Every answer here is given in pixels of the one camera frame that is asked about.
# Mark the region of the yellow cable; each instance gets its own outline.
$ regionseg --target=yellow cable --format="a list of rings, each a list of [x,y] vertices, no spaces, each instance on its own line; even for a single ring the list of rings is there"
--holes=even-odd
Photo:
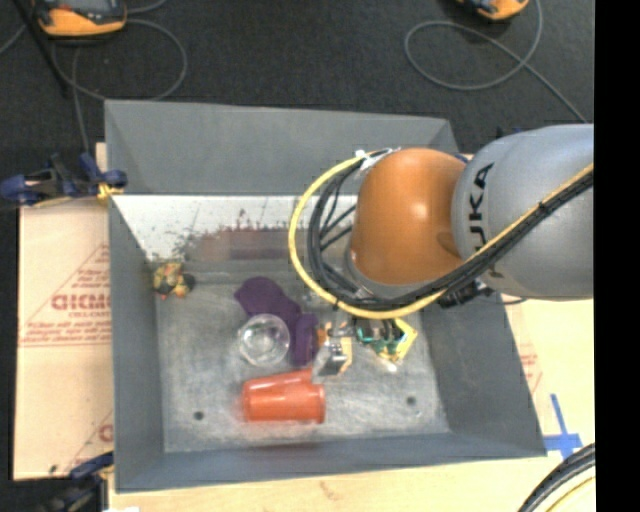
[[[330,304],[332,304],[332,305],[334,305],[336,307],[339,307],[340,309],[342,309],[342,310],[346,311],[347,313],[350,313],[350,314],[352,314],[354,316],[358,316],[358,317],[361,317],[361,318],[368,318],[368,319],[371,319],[371,320],[389,320],[389,319],[392,319],[392,318],[401,318],[401,317],[404,317],[404,316],[409,315],[411,313],[415,313],[416,311],[419,311],[419,310],[427,307],[428,305],[434,303],[440,297],[442,297],[447,292],[447,290],[446,289],[440,290],[439,292],[436,292],[436,293],[433,293],[433,294],[428,295],[426,297],[423,297],[423,298],[417,300],[416,302],[413,302],[412,304],[409,304],[407,306],[402,306],[400,308],[390,309],[390,310],[387,310],[387,311],[370,311],[368,309],[362,309],[362,308],[358,308],[358,307],[355,307],[355,306],[351,306],[350,304],[346,304],[345,302],[342,302],[341,300],[339,300],[335,295],[333,295],[332,293],[330,293],[327,290],[325,290],[324,288],[322,288],[307,273],[307,271],[305,270],[305,268],[302,265],[302,262],[300,261],[300,258],[298,257],[298,250],[297,250],[297,247],[296,247],[296,230],[297,230],[298,223],[300,221],[300,217],[302,215],[302,211],[304,210],[305,206],[309,202],[309,199],[311,198],[311,196],[313,196],[313,194],[322,185],[324,185],[326,182],[328,182],[331,178],[333,178],[337,174],[340,174],[342,171],[344,171],[348,167],[354,165],[355,163],[357,163],[361,159],[362,159],[362,157],[360,157],[360,156],[354,157],[354,158],[350,158],[349,160],[345,160],[344,162],[341,162],[338,165],[332,167],[331,169],[326,171],[324,174],[322,174],[319,178],[317,178],[309,186],[309,188],[304,192],[304,194],[301,196],[300,200],[298,201],[298,204],[296,205],[296,207],[293,210],[293,214],[291,215],[291,221],[290,221],[290,224],[289,224],[289,236],[288,236],[289,256],[291,258],[291,263],[293,264],[293,267],[295,268],[296,272],[298,273],[298,275],[300,276],[302,281],[314,293],[316,293],[319,297],[321,297],[322,299],[326,300]],[[593,163],[589,164],[587,167],[582,169],[582,171],[580,171],[578,174],[576,174],[575,176],[573,176],[572,178],[567,180],[564,184],[562,184],[560,187],[558,187],[553,192],[551,192],[538,205],[533,206],[532,208],[530,208],[519,219],[517,219],[511,225],[507,226],[505,229],[503,229],[494,238],[489,240],[489,242],[487,242],[480,250],[478,250],[473,256],[468,258],[464,263],[465,264],[469,263],[471,261],[474,261],[476,258],[479,258],[480,256],[482,256],[482,254],[484,254],[487,250],[489,250],[491,247],[493,247],[497,242],[502,240],[512,230],[516,229],[518,227],[518,225],[521,222],[523,222],[523,220],[528,215],[530,215],[533,211],[535,211],[540,205],[544,206],[545,204],[549,203],[556,196],[558,196],[560,193],[562,193],[566,188],[570,187],[575,182],[577,182],[582,177],[584,177],[585,175],[589,174],[592,171],[593,171]]]
[[[591,484],[592,482],[593,482],[593,484],[595,484],[595,479],[596,479],[595,475],[592,475],[589,478],[587,478],[586,480],[580,482],[579,484],[576,484],[574,487],[572,487],[567,492],[565,492],[562,496],[560,496],[556,501],[554,501],[551,504],[551,506],[547,509],[547,512],[552,512],[552,511],[558,509],[559,506],[562,506],[563,504],[566,504],[567,500],[569,500],[571,498],[574,498],[576,496],[576,494],[578,492],[580,492],[580,491],[583,491],[584,488],[588,484]]]

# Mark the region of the orange device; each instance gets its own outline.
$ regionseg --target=orange device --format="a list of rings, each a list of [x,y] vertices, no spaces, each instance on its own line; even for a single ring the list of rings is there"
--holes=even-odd
[[[406,285],[462,263],[453,241],[451,199],[464,163],[427,148],[383,158],[358,194],[349,258],[369,279]]]
[[[32,0],[38,24],[56,38],[99,37],[120,30],[127,18],[121,0]]]
[[[506,20],[524,9],[529,0],[456,0],[492,21]]]

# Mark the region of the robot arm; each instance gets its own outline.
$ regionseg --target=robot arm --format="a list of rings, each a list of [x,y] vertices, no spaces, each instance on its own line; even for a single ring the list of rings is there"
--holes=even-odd
[[[592,125],[504,137],[468,162],[425,148],[384,155],[360,187],[340,273],[323,259],[318,226],[336,180],[362,164],[352,159],[316,180],[299,205],[328,183],[309,226],[313,277],[291,243],[300,211],[289,233],[292,261],[321,297],[365,318],[403,316],[476,280],[520,297],[588,298],[592,162]]]

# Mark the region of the purple cloth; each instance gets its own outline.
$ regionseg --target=purple cloth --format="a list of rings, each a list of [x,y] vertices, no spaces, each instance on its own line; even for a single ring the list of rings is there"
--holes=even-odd
[[[291,362],[295,366],[306,366],[311,362],[316,353],[316,315],[303,313],[300,305],[267,277],[247,279],[234,297],[249,316],[269,313],[280,317],[289,328]]]

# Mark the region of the cable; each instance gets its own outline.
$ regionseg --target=cable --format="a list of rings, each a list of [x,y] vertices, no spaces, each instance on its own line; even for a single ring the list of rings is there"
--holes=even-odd
[[[596,445],[591,443],[585,446],[567,459],[561,462],[556,468],[540,482],[529,497],[525,500],[518,512],[533,512],[538,509],[543,502],[547,501],[566,483],[575,480],[583,475],[587,470],[595,468],[596,465]],[[593,481],[595,476],[588,476],[573,486],[566,493],[562,494],[546,510],[553,510],[559,503],[565,501],[567,497],[580,490],[586,483]]]
[[[320,239],[322,240],[324,237],[327,236],[327,234],[329,232],[331,232],[331,230],[333,228],[335,228],[338,224],[340,224],[340,222],[342,222],[344,219],[346,219],[349,215],[351,215],[356,209],[356,205],[350,206],[347,210],[345,210],[344,212],[342,212],[337,219],[335,219],[334,221],[331,222],[331,224],[329,224],[328,226],[326,226],[326,228],[323,228],[320,231]]]
[[[189,59],[187,57],[187,52],[185,51],[184,47],[182,46],[182,43],[178,40],[178,38],[176,36],[174,36],[171,32],[169,32],[169,30],[167,30],[166,28],[162,27],[161,25],[158,25],[157,23],[148,21],[148,20],[142,20],[142,19],[133,19],[133,20],[128,20],[127,22],[128,25],[142,25],[145,27],[149,27],[153,30],[156,30],[158,32],[160,32],[161,34],[165,35],[173,44],[174,46],[178,49],[178,51],[180,52],[180,57],[182,60],[182,69],[180,70],[180,74],[178,75],[178,78],[176,79],[176,81],[164,92],[158,94],[157,96],[153,96],[151,98],[146,98],[149,101],[158,101],[161,99],[166,98],[167,96],[170,96],[171,94],[173,94],[181,85],[182,82],[184,81],[185,77],[187,76],[187,68],[188,68],[188,62]],[[69,84],[74,90],[77,90],[91,98],[100,100],[100,101],[105,101],[109,98],[107,98],[104,95],[95,93],[89,89],[87,89],[86,87],[81,86],[80,84],[78,84],[72,77],[69,77],[66,73],[64,73],[64,71],[62,71],[62,69],[60,68],[60,65],[58,63],[58,58],[57,58],[57,52],[56,52],[56,46],[53,45],[52,47],[52,51],[51,51],[51,56],[54,62],[54,65],[56,66],[56,70],[60,73],[60,76],[62,77],[62,79],[67,82],[67,84]]]
[[[0,46],[0,55],[2,55],[4,52],[6,52],[9,48],[11,48],[11,46],[13,46],[15,44],[15,42],[20,39],[20,36],[22,34],[24,34],[24,32],[27,30],[27,26],[26,25],[22,25],[15,34],[13,34],[9,40],[4,43],[2,46]]]
[[[513,300],[502,300],[502,299],[489,300],[489,299],[484,299],[482,297],[478,297],[477,300],[480,300],[482,302],[488,302],[490,304],[495,304],[496,306],[517,306],[518,304],[527,302],[529,299],[526,297],[522,297],[520,299],[513,299]]]
[[[530,208],[519,219],[507,226],[502,232],[487,242],[460,267],[446,276],[443,276],[442,278],[429,283],[418,290],[393,299],[380,299],[377,297],[359,298],[355,296],[358,290],[355,292],[348,290],[347,293],[340,291],[340,284],[337,280],[328,278],[327,268],[323,265],[321,258],[317,258],[319,234],[316,224],[319,223],[322,208],[326,205],[326,190],[318,199],[309,223],[309,254],[307,254],[307,257],[311,270],[316,278],[315,280],[302,265],[295,242],[296,231],[302,211],[313,194],[315,194],[316,191],[324,184],[331,182],[334,178],[340,180],[339,182],[342,183],[346,176],[358,170],[360,164],[364,161],[364,158],[358,156],[345,160],[326,171],[309,186],[300,198],[300,201],[296,205],[291,216],[288,232],[288,247],[294,269],[302,281],[312,291],[334,307],[343,309],[352,315],[368,319],[381,320],[406,316],[434,303],[445,293],[451,293],[452,291],[456,291],[465,286],[482,272],[486,271],[487,268],[489,268],[489,266],[497,259],[506,254],[542,220],[551,215],[551,213],[556,211],[567,201],[591,187],[593,184],[594,166],[593,164],[590,164],[571,179],[567,180],[563,185],[548,194],[547,197],[540,201],[536,206]],[[329,186],[329,191],[333,193],[335,189]]]
[[[331,237],[329,240],[327,240],[326,242],[323,242],[320,245],[320,250],[324,251],[327,247],[329,247],[330,245],[336,243],[338,240],[340,240],[341,238],[343,238],[345,235],[347,235],[348,233],[351,233],[351,230],[353,229],[352,226],[347,226],[346,228],[344,228],[342,231],[340,231],[340,233],[338,233],[337,235]]]
[[[516,53],[512,52],[509,48],[504,46],[502,43],[498,42],[495,39],[487,37],[483,33],[478,32],[477,30],[465,27],[464,25],[460,25],[458,23],[454,23],[451,21],[425,21],[423,23],[419,23],[416,26],[414,26],[411,30],[409,30],[409,32],[406,34],[404,38],[404,53],[407,59],[409,60],[409,62],[411,63],[411,65],[423,77],[435,83],[436,85],[440,85],[442,87],[445,87],[447,89],[451,89],[454,91],[480,91],[480,90],[496,87],[497,85],[500,85],[503,82],[506,82],[507,80],[509,80],[512,76],[514,76],[516,73],[518,73],[522,69],[526,69],[531,74],[533,74],[538,80],[540,80],[540,82],[543,85],[545,85],[565,105],[565,107],[567,107],[571,111],[573,115],[575,115],[583,123],[587,123],[588,122],[587,119],[580,113],[580,111],[556,87],[554,87],[551,82],[549,82],[546,78],[544,78],[544,76],[542,76],[538,71],[536,71],[533,67],[529,65],[529,60],[537,50],[538,45],[540,43],[540,39],[542,37],[543,25],[544,25],[542,6],[540,5],[540,0],[534,0],[534,4],[536,5],[537,12],[538,12],[538,18],[537,18],[538,22],[537,22],[533,43],[531,44],[529,51],[524,57],[520,57]],[[512,68],[510,71],[505,73],[504,75],[501,75],[494,80],[490,80],[488,82],[484,82],[480,84],[462,85],[462,84],[447,82],[445,80],[436,78],[435,76],[427,73],[424,69],[420,67],[416,59],[411,54],[411,50],[410,50],[410,40],[413,37],[413,35],[419,30],[422,30],[424,28],[430,28],[430,27],[449,27],[462,32],[466,32],[468,34],[472,34],[480,39],[483,39],[484,41],[489,42],[496,48],[502,50],[504,53],[512,57],[517,62],[517,65],[514,68]]]
[[[158,101],[161,99],[166,98],[167,96],[171,95],[173,92],[175,92],[178,87],[180,87],[180,85],[182,85],[182,82],[184,81],[186,75],[187,75],[187,68],[188,68],[188,57],[187,57],[187,53],[184,49],[184,47],[182,46],[182,44],[180,43],[180,41],[171,33],[169,32],[167,29],[165,29],[164,27],[153,23],[151,21],[147,21],[147,20],[141,20],[141,19],[130,19],[128,21],[128,23],[130,25],[142,25],[142,26],[146,26],[149,27],[153,30],[157,30],[160,33],[164,34],[166,37],[168,37],[171,42],[176,46],[176,48],[178,49],[178,51],[180,52],[181,55],[181,59],[182,59],[182,69],[180,70],[180,74],[178,75],[178,78],[176,79],[176,81],[164,92],[162,92],[161,94],[151,97],[151,98],[147,98],[148,101]],[[72,89],[73,91],[73,103],[74,103],[74,107],[75,107],[75,112],[76,112],[76,119],[78,120],[78,128],[80,130],[80,136],[82,138],[82,145],[85,151],[90,152],[89,151],[89,136],[87,134],[86,131],[86,127],[84,124],[84,116],[82,115],[82,109],[80,106],[80,98],[79,98],[79,92],[93,98],[99,101],[106,101],[108,98],[104,95],[95,93],[89,89],[87,89],[86,87],[81,86],[80,84],[78,84],[77,82],[77,67],[78,67],[78,58],[80,56],[80,48],[75,48],[74,51],[74,55],[73,55],[73,60],[71,62],[71,76],[68,76],[67,74],[64,73],[64,71],[62,71],[62,69],[60,68],[60,65],[58,63],[58,58],[57,58],[57,52],[56,52],[56,45],[54,44],[51,48],[51,59],[53,62],[53,65],[56,69],[56,72],[59,74],[59,76],[62,78],[63,81],[65,81]]]
[[[156,9],[159,9],[160,7],[162,7],[166,3],[167,3],[167,0],[158,0],[157,2],[155,2],[155,3],[151,4],[151,5],[146,5],[146,6],[142,6],[142,7],[135,7],[135,8],[129,8],[129,9],[127,9],[127,14],[128,15],[131,15],[131,14],[143,14],[143,13],[155,11]]]

